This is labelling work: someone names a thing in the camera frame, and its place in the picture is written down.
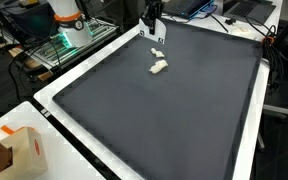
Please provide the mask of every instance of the white tabletop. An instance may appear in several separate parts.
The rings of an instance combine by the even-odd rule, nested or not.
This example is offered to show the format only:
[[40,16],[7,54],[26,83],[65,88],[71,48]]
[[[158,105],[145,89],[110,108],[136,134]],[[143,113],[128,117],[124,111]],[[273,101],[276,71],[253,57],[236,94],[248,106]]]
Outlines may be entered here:
[[[0,118],[0,127],[29,126],[41,134],[48,171],[37,180],[105,178],[29,103],[24,102]],[[0,130],[0,140],[7,134]]]
[[[268,19],[267,25],[278,24],[279,14],[282,6],[282,0],[275,0],[274,4],[277,6],[272,16]],[[221,22],[224,23],[226,18],[215,15]],[[193,20],[188,23],[193,26],[198,26],[206,29],[215,30],[218,32],[226,33],[222,27],[217,24],[212,18],[203,20]],[[237,22],[241,27],[247,27],[251,31],[251,26],[247,23]],[[121,179],[143,179],[135,171],[133,171],[127,164],[121,161],[116,155],[110,152],[103,144],[101,144],[94,136],[88,133],[82,128],[77,122],[75,122],[68,114],[66,114],[53,100],[52,97],[57,94],[60,90],[65,88],[71,82],[76,80],[78,77],[83,75],[93,66],[101,62],[104,58],[109,56],[111,53],[116,51],[123,44],[128,42],[134,36],[138,34],[138,26],[130,30],[129,32],[116,39],[105,48],[101,49],[94,55],[87,58],[85,61],[71,69],[69,72],[46,86],[44,89],[34,95],[34,98],[41,103],[56,119],[58,119],[65,127],[68,128],[78,139],[85,144],[99,159],[101,159],[112,171],[114,171]],[[254,38],[250,38],[249,34],[232,34],[249,39],[261,40],[262,37],[256,32]],[[234,180],[246,180],[250,177],[253,155],[255,151],[255,145],[257,140],[257,134],[260,124],[260,117],[265,97],[266,84],[268,80],[269,67],[266,61],[263,60],[260,63],[258,70],[252,98],[246,117],[245,128],[242,135],[242,140],[237,156],[236,167],[234,171]]]

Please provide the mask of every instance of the metal frame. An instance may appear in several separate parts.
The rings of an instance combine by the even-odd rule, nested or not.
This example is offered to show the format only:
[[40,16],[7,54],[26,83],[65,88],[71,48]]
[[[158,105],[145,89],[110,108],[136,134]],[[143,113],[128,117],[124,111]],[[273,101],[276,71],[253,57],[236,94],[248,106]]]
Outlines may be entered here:
[[[93,41],[79,48],[66,48],[64,45],[56,45],[56,48],[59,48],[58,54],[60,57],[61,68],[67,67],[69,64],[73,63],[75,60],[79,59],[81,56],[89,53],[94,50],[98,46],[102,45],[105,41],[113,38],[117,34],[118,26],[114,26],[113,24],[106,23],[101,20],[92,19],[88,22],[90,27],[98,26],[93,30]],[[50,71],[55,71],[57,66],[59,65],[58,58],[55,50],[53,49],[50,43],[43,45],[42,47],[38,47],[40,50],[37,50],[32,58],[43,66],[45,66]],[[32,49],[28,51],[26,54],[30,55],[36,49]]]

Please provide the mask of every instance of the black cable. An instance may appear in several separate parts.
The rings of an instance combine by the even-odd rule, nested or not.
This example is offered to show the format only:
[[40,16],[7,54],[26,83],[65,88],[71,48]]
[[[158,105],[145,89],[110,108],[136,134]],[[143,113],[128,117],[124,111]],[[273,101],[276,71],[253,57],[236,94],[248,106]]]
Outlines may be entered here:
[[127,22],[129,22],[130,20],[133,20],[133,19],[136,19],[136,18],[139,18],[139,17],[138,17],[138,16],[135,16],[135,17],[130,17],[130,18],[128,18],[127,20],[125,20],[125,21],[123,22],[122,26],[123,26],[123,25],[126,25]]
[[5,7],[2,7],[1,9],[9,9],[9,8],[16,8],[16,7],[20,7],[20,6],[5,6]]
[[116,2],[118,0],[113,0],[107,4],[104,5],[104,7],[102,9],[100,9],[99,11],[97,11],[97,13],[101,12],[101,11],[104,11],[108,6],[110,6],[112,3]]
[[228,33],[228,30],[225,28],[225,26],[224,26],[216,17],[214,17],[212,14],[211,14],[211,17],[212,17],[216,22],[218,22],[218,23],[222,26],[222,28]]
[[101,23],[98,22],[97,18],[95,17],[95,11],[94,11],[94,7],[93,7],[93,4],[92,4],[91,0],[89,0],[89,2],[87,2],[86,4],[89,4],[89,5],[91,6],[92,15],[93,15],[96,23],[97,23],[99,26],[102,25]]
[[6,44],[7,42],[6,42],[5,37],[4,37],[4,32],[3,32],[3,29],[2,29],[1,21],[0,21],[0,32],[1,32],[1,36],[2,36],[3,42]]
[[[256,28],[249,19],[252,19],[253,21],[258,22],[262,26],[264,26],[267,29],[267,33],[263,33],[258,28]],[[268,89],[268,94],[272,95],[275,92],[277,92],[280,88],[280,85],[282,83],[283,77],[284,77],[284,66],[282,62],[282,58],[286,61],[287,58],[284,57],[284,55],[278,51],[273,43],[274,39],[277,36],[277,28],[276,26],[272,25],[270,28],[265,26],[263,23],[260,23],[258,20],[250,17],[246,17],[246,21],[254,28],[256,31],[258,31],[260,34],[264,36],[264,39],[262,41],[262,47],[264,52],[264,58],[266,58],[269,61],[270,65],[270,77],[271,77],[271,83],[270,87]]]
[[189,23],[190,21],[194,20],[194,19],[205,19],[208,18],[209,16],[211,16],[216,10],[217,10],[217,5],[212,5],[212,7],[215,7],[214,10],[212,12],[206,12],[206,11],[201,11],[203,13],[206,13],[206,15],[204,17],[193,17],[187,21],[177,21],[176,19],[173,18],[173,15],[162,15],[162,16],[169,16],[173,21],[177,22],[177,23],[182,23],[182,24],[186,24]]
[[12,81],[13,81],[13,83],[14,83],[15,91],[16,91],[16,97],[17,97],[17,100],[18,100],[20,103],[21,103],[22,101],[21,101],[21,98],[20,98],[20,93],[19,93],[18,85],[17,85],[16,80],[15,80],[15,78],[14,78],[14,76],[13,76],[11,67],[12,67],[12,64],[15,62],[15,60],[16,60],[19,56],[22,56],[24,53],[25,53],[25,51],[22,51],[22,52],[20,52],[19,54],[17,54],[15,57],[13,57],[12,61],[11,61],[10,64],[8,65],[8,73],[10,74],[11,79],[12,79]]
[[60,69],[60,73],[63,74],[63,71],[62,71],[62,65],[61,65],[61,60],[60,60],[60,56],[58,55],[58,52],[57,52],[57,49],[55,48],[54,46],[54,43],[52,41],[50,41],[50,44],[52,45],[55,53],[56,53],[56,56],[57,56],[57,62],[58,62],[58,68]]
[[25,63],[33,56],[34,53],[36,53],[38,50],[40,50],[40,48],[44,45],[45,43],[41,44],[40,46],[36,47],[35,50],[33,50],[33,52],[23,61],[20,69],[19,69],[19,73],[18,73],[18,77],[19,77],[19,80],[20,80],[20,83],[22,85],[22,87],[26,90],[26,91],[29,91],[23,84],[23,81],[22,81],[22,76],[21,76],[21,73],[23,71],[23,68],[24,68],[24,65]]
[[87,9],[87,7],[86,7],[86,4],[87,4],[87,3],[85,3],[83,0],[75,0],[75,2],[76,2],[76,4],[77,4],[78,6],[80,6],[80,8],[83,10],[86,21],[90,20],[91,17],[90,17],[90,15],[89,15],[89,11],[88,11],[88,9]]
[[34,38],[38,39],[38,41],[36,41],[36,42],[34,42],[34,43],[32,43],[32,42],[29,43],[29,44],[34,44],[34,45],[36,45],[36,44],[43,43],[43,42],[46,42],[46,41],[49,40],[49,37],[51,36],[51,34],[52,34],[52,32],[53,32],[53,28],[54,28],[54,26],[55,26],[55,24],[56,24],[56,21],[53,21],[52,27],[51,27],[51,29],[50,29],[50,33],[48,34],[47,37],[40,37],[40,36],[31,34],[31,33],[27,32],[27,31],[25,31],[24,29],[22,29],[22,28],[21,28],[18,24],[16,24],[15,22],[13,22],[13,24],[14,24],[20,31],[22,31],[23,33],[25,33],[25,34],[27,34],[27,35],[30,35],[31,37],[34,37]]
[[282,59],[284,59],[286,62],[288,62],[288,58],[285,57],[285,56],[282,54],[281,51],[279,51],[279,50],[278,50],[276,47],[274,47],[274,46],[272,46],[272,48],[274,49],[274,51],[275,51],[276,53],[278,53],[278,54],[282,57]]

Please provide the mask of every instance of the gray tabletop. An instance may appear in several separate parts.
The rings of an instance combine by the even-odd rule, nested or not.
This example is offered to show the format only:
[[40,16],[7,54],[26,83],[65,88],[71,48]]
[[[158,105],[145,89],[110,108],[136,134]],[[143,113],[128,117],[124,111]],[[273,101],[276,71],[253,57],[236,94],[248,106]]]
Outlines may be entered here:
[[[55,96],[146,179],[229,179],[261,52],[255,42],[167,24],[166,44],[135,37]],[[169,67],[148,70],[166,55]]]

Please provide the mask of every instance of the white plastic piece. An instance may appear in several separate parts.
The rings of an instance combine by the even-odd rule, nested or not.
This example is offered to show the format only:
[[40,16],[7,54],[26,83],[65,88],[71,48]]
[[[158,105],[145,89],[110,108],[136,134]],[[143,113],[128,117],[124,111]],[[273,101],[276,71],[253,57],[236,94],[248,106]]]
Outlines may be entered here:
[[157,61],[154,66],[151,67],[150,71],[153,74],[157,74],[160,72],[164,67],[168,66],[165,60]]
[[155,49],[155,48],[152,48],[152,49],[151,49],[151,52],[152,52],[152,54],[155,54],[155,53],[156,53],[156,49]]
[[155,56],[156,56],[157,58],[165,57],[164,54],[162,53],[162,51],[156,51],[155,48],[152,48],[152,49],[151,49],[151,52],[152,52],[152,54],[155,54]]
[[248,29],[245,28],[245,27],[240,27],[240,30],[241,30],[242,32],[248,32]]
[[161,51],[156,51],[156,52],[155,52],[155,56],[156,56],[157,58],[165,57],[164,54],[163,54]]

